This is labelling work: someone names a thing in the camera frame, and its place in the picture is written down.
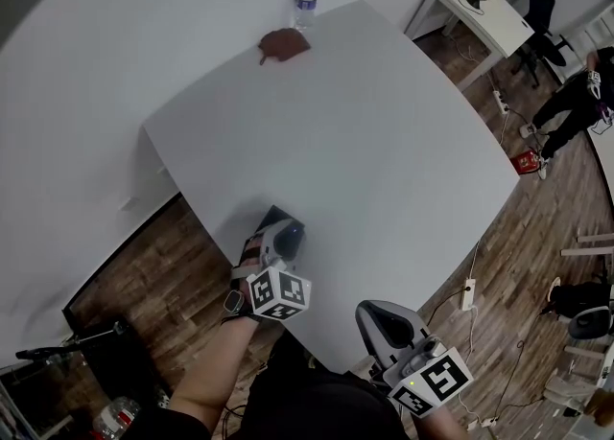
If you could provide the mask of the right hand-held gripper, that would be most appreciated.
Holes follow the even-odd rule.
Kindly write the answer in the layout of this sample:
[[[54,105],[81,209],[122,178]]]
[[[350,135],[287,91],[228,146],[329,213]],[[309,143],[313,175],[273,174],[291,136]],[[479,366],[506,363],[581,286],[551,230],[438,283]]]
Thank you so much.
[[[459,351],[446,347],[418,313],[365,300],[355,319],[373,358],[370,382],[416,418],[424,418],[473,382]]]

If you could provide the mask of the person's left hand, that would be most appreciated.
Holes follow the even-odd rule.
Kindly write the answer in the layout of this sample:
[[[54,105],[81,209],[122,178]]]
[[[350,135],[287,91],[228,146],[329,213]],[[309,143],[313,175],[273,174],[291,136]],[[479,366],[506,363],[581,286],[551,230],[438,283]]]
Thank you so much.
[[[263,269],[261,258],[262,239],[263,237],[258,234],[246,240],[239,263],[230,272],[230,287],[240,291],[249,303],[251,302],[251,297],[248,277],[250,275],[258,275]]]

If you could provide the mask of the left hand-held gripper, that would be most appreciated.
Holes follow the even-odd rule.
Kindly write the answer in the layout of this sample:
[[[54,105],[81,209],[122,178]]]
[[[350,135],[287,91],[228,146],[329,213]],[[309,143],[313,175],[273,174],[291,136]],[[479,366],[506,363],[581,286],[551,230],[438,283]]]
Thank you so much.
[[[311,282],[298,275],[304,225],[295,219],[270,224],[260,238],[258,264],[247,277],[252,313],[285,321],[309,308]]]

